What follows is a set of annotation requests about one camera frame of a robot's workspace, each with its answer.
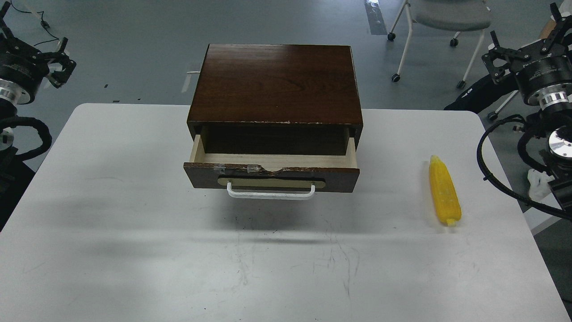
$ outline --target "gray chair seat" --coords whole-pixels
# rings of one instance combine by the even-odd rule
[[[413,19],[428,27],[470,32],[491,25],[491,14],[482,0],[411,0]]]

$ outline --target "black cable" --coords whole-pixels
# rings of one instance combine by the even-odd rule
[[[488,128],[483,136],[480,138],[479,144],[477,145],[476,148],[476,162],[479,165],[480,171],[483,173],[484,178],[483,180],[488,180],[494,187],[496,187],[498,190],[500,190],[502,193],[516,199],[519,201],[524,202],[525,204],[527,204],[528,206],[531,206],[533,208],[536,208],[540,211],[543,211],[547,214],[553,215],[555,217],[559,217],[559,218],[563,218],[563,219],[568,219],[570,221],[572,221],[572,215],[568,214],[567,212],[558,209],[558,208],[554,208],[554,207],[550,207],[547,206],[543,203],[539,203],[536,202],[528,197],[524,197],[523,195],[517,194],[516,192],[512,191],[510,188],[508,188],[507,186],[505,186],[502,182],[500,182],[493,174],[492,172],[488,169],[488,167],[486,166],[485,162],[484,162],[484,158],[483,158],[483,143],[485,141],[485,139],[488,137],[488,135],[490,133],[492,133],[496,128],[498,128],[499,126],[506,124],[506,123],[510,123],[510,122],[516,122],[516,123],[521,123],[521,124],[525,124],[526,122],[523,121],[522,117],[518,117],[517,115],[511,115],[503,120],[500,120],[498,122],[496,122],[495,124],[493,124],[490,128]]]
[[[10,0],[10,5],[12,5],[12,8],[14,8],[17,12],[21,12],[21,13],[32,13],[31,11],[23,11],[23,10],[20,10],[20,9],[16,8],[16,7],[14,6],[14,4],[12,3],[11,0]],[[45,44],[45,43],[47,43],[47,42],[52,42],[52,41],[59,40],[58,37],[54,36],[54,35],[48,30],[48,28],[49,28],[50,25],[43,19],[43,14],[44,14],[44,12],[45,12],[44,10],[37,12],[37,13],[41,14],[41,16],[40,16],[40,25],[41,25],[42,28],[48,33],[48,35],[52,36],[53,39],[51,39],[51,40],[46,40],[46,41],[41,41],[41,42],[35,44],[34,47],[36,47],[37,45],[40,45],[40,44]]]
[[[540,164],[539,162],[534,160],[526,151],[526,145],[529,143],[530,139],[532,139],[537,133],[539,133],[539,130],[544,126],[543,124],[544,122],[545,121],[543,120],[541,121],[541,123],[526,129],[525,133],[518,140],[517,151],[521,159],[531,168],[533,168],[538,172],[549,173],[550,171],[547,166],[545,166],[544,164]]]
[[[42,145],[39,147],[30,150],[28,152],[17,154],[14,156],[14,160],[18,161],[25,161],[46,152],[51,146],[51,134],[50,130],[48,129],[47,125],[33,117],[23,117],[23,116],[13,116],[7,117],[5,119],[0,120],[0,128],[7,128],[7,127],[18,127],[18,126],[25,126],[25,127],[33,127],[38,131],[38,135],[40,139],[42,139]]]

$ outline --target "dark wood surface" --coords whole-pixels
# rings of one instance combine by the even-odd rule
[[[208,47],[188,117],[204,124],[313,124],[363,127],[349,46]]]
[[[351,193],[358,181],[359,169],[355,168],[304,168],[292,167],[284,168],[280,171],[260,170],[256,172],[248,171],[246,164],[221,164],[213,167],[211,163],[189,163],[184,164],[184,169],[195,188],[226,189],[217,180],[219,177],[225,178],[279,178],[279,179],[313,179],[325,182],[323,189],[316,191],[333,193]],[[236,187],[237,189],[252,189],[251,187]]]

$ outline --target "drawer handle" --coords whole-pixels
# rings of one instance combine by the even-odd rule
[[[308,200],[314,196],[316,192],[316,185],[312,184],[310,191],[304,194],[297,193],[258,193],[251,191],[235,191],[232,190],[232,182],[227,181],[228,195],[232,198],[245,198],[245,199],[277,199],[277,200]]]

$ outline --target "yellow corn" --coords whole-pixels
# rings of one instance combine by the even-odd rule
[[[447,166],[436,155],[431,156],[429,179],[439,221],[449,227],[455,226],[456,222],[461,219],[459,199],[457,199],[455,186],[453,186]]]

